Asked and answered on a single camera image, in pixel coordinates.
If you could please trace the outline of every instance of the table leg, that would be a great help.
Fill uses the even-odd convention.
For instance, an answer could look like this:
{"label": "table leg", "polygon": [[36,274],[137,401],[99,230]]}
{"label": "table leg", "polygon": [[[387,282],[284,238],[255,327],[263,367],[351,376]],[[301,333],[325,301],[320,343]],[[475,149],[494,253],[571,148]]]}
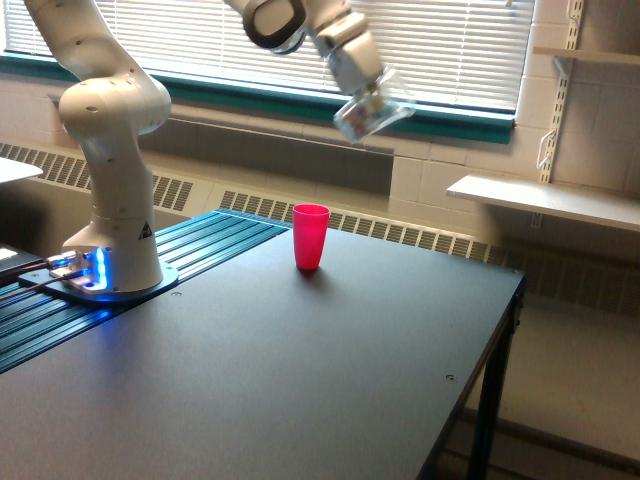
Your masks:
{"label": "table leg", "polygon": [[489,467],[493,434],[498,420],[502,387],[507,373],[511,338],[515,331],[520,309],[520,300],[516,296],[507,312],[508,324],[502,332],[498,343],[487,361],[484,379],[482,381],[482,393],[478,406],[478,418],[467,471],[467,480],[484,480]]}

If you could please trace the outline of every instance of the blue metal rail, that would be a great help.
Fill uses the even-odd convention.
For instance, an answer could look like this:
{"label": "blue metal rail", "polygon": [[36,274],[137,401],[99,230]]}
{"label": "blue metal rail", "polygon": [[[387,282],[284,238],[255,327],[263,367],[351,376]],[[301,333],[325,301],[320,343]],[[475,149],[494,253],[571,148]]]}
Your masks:
{"label": "blue metal rail", "polygon": [[[290,228],[282,222],[219,210],[156,233],[160,258],[187,281]],[[0,288],[0,297],[24,290]],[[44,293],[0,303],[0,373],[132,308],[80,305]]]}

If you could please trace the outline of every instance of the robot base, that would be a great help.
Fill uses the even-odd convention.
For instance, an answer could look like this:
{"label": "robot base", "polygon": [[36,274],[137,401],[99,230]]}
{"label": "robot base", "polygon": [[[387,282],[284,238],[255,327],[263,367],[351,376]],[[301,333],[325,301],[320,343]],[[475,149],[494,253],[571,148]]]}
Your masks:
{"label": "robot base", "polygon": [[[91,295],[70,287],[64,281],[45,285],[44,287],[42,287],[42,291],[54,297],[63,298],[65,300],[82,303],[92,303],[94,305],[98,304],[108,306],[141,303],[151,297],[155,297],[156,295],[169,290],[171,287],[178,283],[178,270],[175,267],[172,267],[166,262],[160,262],[160,268],[162,269],[162,281],[154,287],[140,290],[138,292],[120,292],[105,293],[102,295]],[[18,278],[18,282],[20,282],[20,284],[25,287],[30,287],[51,280],[51,278],[52,277],[49,273],[49,270],[45,268],[21,275]]]}

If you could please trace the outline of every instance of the blue led light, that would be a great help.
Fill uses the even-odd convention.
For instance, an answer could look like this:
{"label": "blue led light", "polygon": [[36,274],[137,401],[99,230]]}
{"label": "blue led light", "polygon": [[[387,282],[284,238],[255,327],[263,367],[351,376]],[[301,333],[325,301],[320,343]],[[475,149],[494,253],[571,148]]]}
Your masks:
{"label": "blue led light", "polygon": [[107,259],[101,248],[96,248],[96,273],[96,286],[101,290],[107,288]]}

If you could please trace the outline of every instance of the heating vent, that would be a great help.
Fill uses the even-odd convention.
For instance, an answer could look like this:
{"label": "heating vent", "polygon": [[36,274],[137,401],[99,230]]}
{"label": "heating vent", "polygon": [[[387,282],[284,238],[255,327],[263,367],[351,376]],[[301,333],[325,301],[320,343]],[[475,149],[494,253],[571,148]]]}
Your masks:
{"label": "heating vent", "polygon": [[[231,190],[221,208],[291,221],[292,203]],[[640,270],[602,260],[584,260],[534,248],[504,248],[469,235],[332,210],[329,227],[493,265],[524,270],[527,291],[586,307],[640,317]]]}
{"label": "heating vent", "polygon": [[[0,143],[0,157],[41,168],[43,174],[38,177],[40,181],[91,190],[89,168],[83,158],[68,157],[7,143]],[[154,175],[153,204],[156,207],[182,212],[192,188],[192,182]]]}

